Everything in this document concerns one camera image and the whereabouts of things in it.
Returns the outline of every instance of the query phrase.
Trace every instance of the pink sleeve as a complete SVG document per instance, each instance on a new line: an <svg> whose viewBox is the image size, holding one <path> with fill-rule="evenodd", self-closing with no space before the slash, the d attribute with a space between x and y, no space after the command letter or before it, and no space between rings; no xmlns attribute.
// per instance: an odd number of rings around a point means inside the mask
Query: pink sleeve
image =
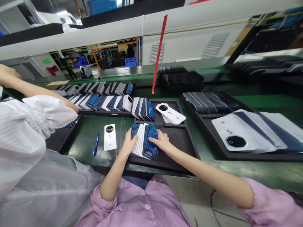
<svg viewBox="0 0 303 227"><path fill-rule="evenodd" d="M88 207L83 211L75 227L97 226L106 218L117 206L117 197L113 201L105 200L101 197L98 185L91 194L91 201Z"/></svg>
<svg viewBox="0 0 303 227"><path fill-rule="evenodd" d="M252 179L244 179L253 189L254 206L240 209L252 226L299 226L303 210L282 190L270 189Z"/></svg>

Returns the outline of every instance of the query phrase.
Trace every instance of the camera cutout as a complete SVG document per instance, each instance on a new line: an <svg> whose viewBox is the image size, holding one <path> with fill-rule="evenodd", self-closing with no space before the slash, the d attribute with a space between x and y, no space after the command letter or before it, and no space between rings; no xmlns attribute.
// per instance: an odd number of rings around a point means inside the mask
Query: camera cutout
<svg viewBox="0 0 303 227"><path fill-rule="evenodd" d="M159 110L166 111L167 110L167 106L161 105L161 106L159 106Z"/></svg>
<svg viewBox="0 0 303 227"><path fill-rule="evenodd" d="M231 137L227 137L226 142L235 148L241 148L241 147L245 147L247 142L245 141L244 138L240 137L240 136L231 136Z"/></svg>
<svg viewBox="0 0 303 227"><path fill-rule="evenodd" d="M106 128L106 132L107 132L107 133L111 133L113 130L114 130L114 127L113 127L113 126L108 126L108 127Z"/></svg>

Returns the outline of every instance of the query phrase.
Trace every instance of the striped white sleeve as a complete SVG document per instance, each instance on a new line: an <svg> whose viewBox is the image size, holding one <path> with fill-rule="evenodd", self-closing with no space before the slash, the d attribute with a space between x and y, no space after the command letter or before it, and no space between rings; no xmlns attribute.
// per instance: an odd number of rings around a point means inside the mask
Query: striped white sleeve
<svg viewBox="0 0 303 227"><path fill-rule="evenodd" d="M50 96L0 103L0 201L44 156L45 139L76 119L76 112Z"/></svg>

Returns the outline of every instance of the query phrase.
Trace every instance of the forearm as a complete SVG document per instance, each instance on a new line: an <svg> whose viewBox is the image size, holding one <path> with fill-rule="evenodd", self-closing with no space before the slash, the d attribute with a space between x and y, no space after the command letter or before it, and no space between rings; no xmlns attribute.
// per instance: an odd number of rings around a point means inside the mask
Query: forearm
<svg viewBox="0 0 303 227"><path fill-rule="evenodd" d="M4 77L3 81L1 81L2 84L4 84L6 87L13 88L21 93L23 93L27 97L32 97L36 95L47 95L52 96L58 99L61 99L67 107L72 108L76 113L78 113L78 108L71 103L66 98L63 98L61 95L47 90L43 87L39 87L33 84L30 84L28 82L25 82L21 79L15 78L15 77Z"/></svg>
<svg viewBox="0 0 303 227"><path fill-rule="evenodd" d="M177 148L172 154L172 159L228 197L238 207L251 208L253 206L253 190L245 180L219 170Z"/></svg>
<svg viewBox="0 0 303 227"><path fill-rule="evenodd" d="M126 156L118 155L109 173L106 175L104 181L100 185L99 190L103 199L112 201L115 198L126 160Z"/></svg>

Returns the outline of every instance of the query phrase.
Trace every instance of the red pole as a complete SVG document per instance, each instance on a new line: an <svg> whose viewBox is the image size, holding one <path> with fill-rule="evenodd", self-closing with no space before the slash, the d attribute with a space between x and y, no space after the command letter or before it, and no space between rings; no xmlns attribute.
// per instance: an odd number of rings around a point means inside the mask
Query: red pole
<svg viewBox="0 0 303 227"><path fill-rule="evenodd" d="M161 52L161 48L162 48L162 41L163 41L163 36L164 36L166 21L167 21L167 15L164 16L164 21L163 21L163 25L162 25L162 31L161 31L161 37L160 37L160 43L159 43L159 49L158 49L158 57L157 57L157 62L156 62L156 67L155 67L155 74L154 74L154 82L152 84L152 92L151 92L152 95L155 93L155 84L156 84L158 63L159 63L160 52Z"/></svg>

